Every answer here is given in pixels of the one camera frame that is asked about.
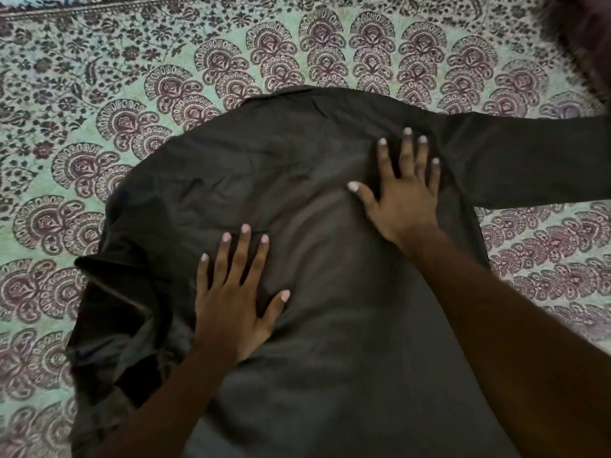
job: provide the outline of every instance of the forearm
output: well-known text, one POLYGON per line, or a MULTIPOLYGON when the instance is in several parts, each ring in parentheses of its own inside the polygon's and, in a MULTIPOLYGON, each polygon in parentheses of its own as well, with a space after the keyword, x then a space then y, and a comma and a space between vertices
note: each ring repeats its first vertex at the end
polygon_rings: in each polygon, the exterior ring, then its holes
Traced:
POLYGON ((192 351, 149 400, 96 455, 98 458, 178 457, 234 356, 205 348, 192 351))
POLYGON ((611 453, 611 358, 460 252, 437 228, 410 257, 524 456, 611 453))

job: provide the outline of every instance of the finger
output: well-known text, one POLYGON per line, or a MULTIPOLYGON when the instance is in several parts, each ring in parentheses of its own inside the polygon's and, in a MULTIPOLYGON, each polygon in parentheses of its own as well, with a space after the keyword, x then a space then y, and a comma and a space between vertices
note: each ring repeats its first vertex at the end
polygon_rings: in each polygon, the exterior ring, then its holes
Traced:
POLYGON ((401 169, 401 177, 403 178, 414 176, 414 139, 411 128, 403 129, 399 169, 401 169))
POLYGON ((395 177, 388 154, 388 143, 385 138, 378 141, 378 167, 382 180, 395 177))
POLYGON ((265 339, 270 337, 271 331, 274 329, 274 323, 276 323, 279 314, 282 313, 282 309, 289 297, 291 297, 291 291, 288 290, 276 294, 268 305, 263 317, 257 322, 259 329, 266 336, 265 339))
POLYGON ((416 178, 425 182, 426 160, 428 159, 428 139, 424 135, 418 138, 418 154, 416 155, 416 178))
POLYGON ((348 183, 348 189, 355 193, 365 206, 365 212, 370 219, 373 219, 378 212, 378 201, 373 195, 373 192, 369 189, 369 186, 363 185, 357 181, 351 181, 348 183))
POLYGON ((250 226, 246 223, 242 225, 240 233, 240 239, 238 240, 238 247, 233 254, 233 260, 231 262, 231 270, 227 277, 227 283, 239 284, 242 274, 244 273, 244 267, 246 266, 246 259, 248 259, 248 246, 250 245, 250 226))
POLYGON ((229 255, 229 245, 231 244, 231 234, 228 232, 223 233, 221 238, 221 245, 219 246, 219 252, 214 262, 214 278, 212 280, 212 289, 220 288, 225 284, 225 278, 227 277, 227 257, 229 255))
POLYGON ((431 176, 428 179, 428 192, 437 199, 437 193, 439 192, 439 179, 441 176, 441 164, 439 164, 439 158, 435 157, 432 160, 431 176))
POLYGON ((248 276, 244 282, 245 286, 251 289, 256 289, 263 273, 263 267, 265 266, 265 259, 267 258, 268 250, 270 249, 270 237, 264 234, 261 237, 259 248, 256 250, 255 260, 252 261, 248 276))
POLYGON ((195 300, 203 298, 208 292, 208 254, 202 254, 197 265, 197 276, 195 277, 195 300))

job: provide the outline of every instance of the black garment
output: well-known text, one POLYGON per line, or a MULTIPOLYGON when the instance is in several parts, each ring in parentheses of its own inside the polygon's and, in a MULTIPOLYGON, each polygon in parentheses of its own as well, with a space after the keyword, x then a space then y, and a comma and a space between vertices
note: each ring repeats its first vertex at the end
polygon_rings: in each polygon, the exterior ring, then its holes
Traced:
POLYGON ((259 311, 281 289, 291 299, 272 338, 225 378, 185 456, 518 456, 430 288, 346 184, 378 186, 379 138, 396 160, 404 127, 428 135, 443 168, 440 226, 487 265, 473 205, 611 198, 608 123, 447 116, 307 88, 172 138, 113 194, 100 252, 76 261, 91 281, 68 348, 75 456, 184 357, 199 258, 244 222, 254 242, 271 238, 259 311))

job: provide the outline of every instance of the paisley pattern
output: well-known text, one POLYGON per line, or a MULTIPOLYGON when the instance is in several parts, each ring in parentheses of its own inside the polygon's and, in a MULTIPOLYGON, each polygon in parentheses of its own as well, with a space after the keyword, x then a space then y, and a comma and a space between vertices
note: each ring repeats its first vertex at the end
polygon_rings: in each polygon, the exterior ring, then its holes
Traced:
MULTIPOLYGON (((3 457, 70 455, 72 262, 95 252, 121 179, 173 135, 300 84, 447 114, 604 111, 533 0, 26 1, 0 0, 3 457)), ((611 203, 476 213, 493 271, 611 352, 611 203)))

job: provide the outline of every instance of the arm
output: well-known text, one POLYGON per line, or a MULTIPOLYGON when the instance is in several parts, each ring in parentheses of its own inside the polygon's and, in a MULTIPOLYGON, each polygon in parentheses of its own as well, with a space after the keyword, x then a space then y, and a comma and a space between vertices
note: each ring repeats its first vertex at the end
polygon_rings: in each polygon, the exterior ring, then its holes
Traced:
POLYGON ((397 179, 378 145, 379 202, 351 182, 380 233, 413 261, 444 309, 494 413, 525 457, 611 454, 611 358, 459 251, 437 227, 439 161, 411 132, 397 179))
POLYGON ((242 227, 230 272, 231 235, 223 235, 208 290, 208 256, 197 269, 193 347, 167 382, 103 443, 98 458, 174 458, 180 455, 191 431, 233 366, 248 358, 270 335, 288 291, 280 292, 264 316, 256 316, 255 295, 269 249, 264 235, 243 285, 250 228, 242 227))

